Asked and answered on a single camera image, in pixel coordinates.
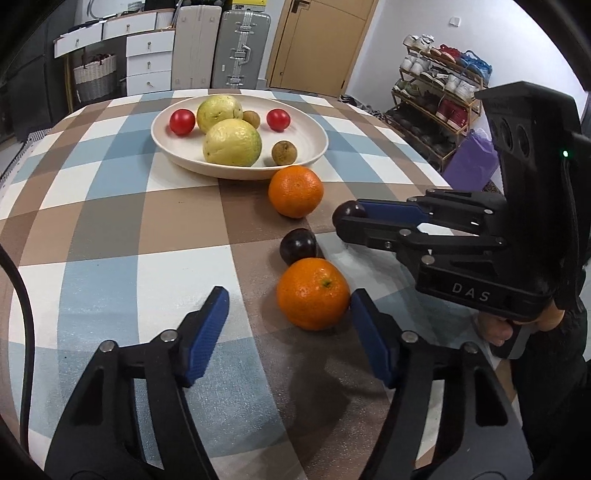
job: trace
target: red tomato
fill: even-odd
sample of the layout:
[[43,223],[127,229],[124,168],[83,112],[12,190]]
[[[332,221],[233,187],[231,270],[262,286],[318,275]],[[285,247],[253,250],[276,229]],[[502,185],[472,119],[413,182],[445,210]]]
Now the red tomato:
[[180,108],[170,116],[168,124],[170,129],[177,135],[187,135],[193,131],[195,126],[195,114],[191,110]]
[[267,124],[272,130],[276,132],[283,132],[290,126],[291,117],[289,113],[281,108],[275,108],[267,114]]

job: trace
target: checkered tablecloth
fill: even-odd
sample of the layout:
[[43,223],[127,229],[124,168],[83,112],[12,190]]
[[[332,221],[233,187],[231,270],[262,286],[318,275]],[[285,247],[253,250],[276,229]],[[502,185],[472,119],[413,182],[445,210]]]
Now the checkered tablecloth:
[[[372,377],[350,321],[323,333],[286,321],[274,293],[286,268],[278,246],[293,228],[310,228],[351,289],[367,289],[403,329],[443,345],[478,341],[472,312],[417,293],[393,254],[346,247],[331,223],[345,200],[405,200],[447,184],[360,110],[312,96],[242,91],[299,108],[328,133],[329,149],[313,166],[324,181],[322,203],[303,220],[284,218],[267,199],[267,182],[203,177],[157,150],[150,137],[156,115],[205,93],[87,106],[53,128],[3,187],[0,244],[20,267],[35,317],[33,457],[43,464],[65,403],[102,340],[148,341],[175,328],[221,285],[230,292],[230,315],[206,375],[187,391],[219,476],[357,479],[390,392]],[[24,334],[4,275],[0,292],[0,413],[14,428]],[[157,464],[141,382],[138,405],[147,458]],[[421,452],[433,444],[431,423]]]

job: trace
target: human hand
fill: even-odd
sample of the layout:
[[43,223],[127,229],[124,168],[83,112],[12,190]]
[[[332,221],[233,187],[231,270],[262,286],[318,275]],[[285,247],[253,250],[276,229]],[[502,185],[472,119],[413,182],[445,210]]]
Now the human hand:
[[[513,322],[516,325],[535,323],[536,327],[543,332],[556,328],[562,322],[564,310],[559,310],[554,300],[542,311],[539,317],[532,322]],[[513,327],[507,319],[491,315],[490,313],[478,313],[478,331],[481,337],[487,342],[501,346],[513,335]]]

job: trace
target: plate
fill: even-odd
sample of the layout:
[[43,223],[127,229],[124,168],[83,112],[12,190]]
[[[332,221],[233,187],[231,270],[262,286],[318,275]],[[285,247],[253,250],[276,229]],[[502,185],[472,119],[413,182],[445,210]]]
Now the plate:
[[[293,143],[298,151],[294,165],[306,166],[324,155],[329,146],[329,139],[324,128],[301,110],[269,98],[232,94],[241,103],[244,111],[253,110],[261,117],[261,126],[258,128],[262,139],[261,156],[252,167],[231,167],[208,163],[203,158],[205,134],[199,130],[197,125],[195,125],[193,132],[186,137],[178,137],[170,130],[168,122],[173,112],[179,108],[197,112],[199,105],[209,96],[212,95],[177,102],[160,112],[152,122],[152,139],[156,145],[167,154],[171,161],[188,170],[220,179],[270,179],[277,170],[285,168],[275,165],[271,158],[271,149],[277,142],[289,140]],[[291,124],[284,132],[274,132],[267,125],[267,113],[274,108],[282,108],[291,117]]]

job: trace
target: tangerine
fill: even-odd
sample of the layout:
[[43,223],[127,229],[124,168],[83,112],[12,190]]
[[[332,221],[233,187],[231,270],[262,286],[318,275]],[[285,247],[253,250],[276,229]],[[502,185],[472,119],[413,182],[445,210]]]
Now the tangerine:
[[287,319],[304,330],[324,330],[349,307],[350,290],[342,273],[324,258],[303,258],[277,285],[277,303]]
[[273,175],[269,184],[269,200],[275,210],[290,218],[304,218],[318,207],[324,186],[309,168],[292,165]]

